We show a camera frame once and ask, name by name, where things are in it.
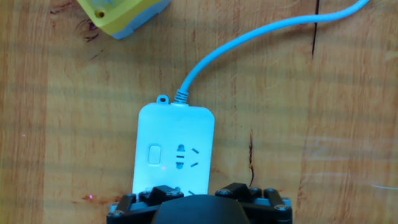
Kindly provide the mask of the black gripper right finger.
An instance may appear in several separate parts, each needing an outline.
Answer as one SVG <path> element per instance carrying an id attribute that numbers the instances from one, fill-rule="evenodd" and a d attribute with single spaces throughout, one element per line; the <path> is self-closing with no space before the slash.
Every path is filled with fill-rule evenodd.
<path id="1" fill-rule="evenodd" d="M 231 211 L 248 223 L 292 224 L 291 200 L 281 197 L 276 189 L 248 187 L 242 183 L 232 183 L 215 192 L 216 197 L 228 198 L 231 205 L 237 205 L 238 211 Z"/>

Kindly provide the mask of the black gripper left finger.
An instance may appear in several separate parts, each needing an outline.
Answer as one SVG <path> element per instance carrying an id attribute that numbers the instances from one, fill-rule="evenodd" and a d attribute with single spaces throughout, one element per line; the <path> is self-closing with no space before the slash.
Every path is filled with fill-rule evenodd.
<path id="1" fill-rule="evenodd" d="M 123 195 L 109 206 L 107 224 L 150 223 L 160 206 L 169 200 L 184 197 L 179 189 L 160 185 L 137 194 Z"/>

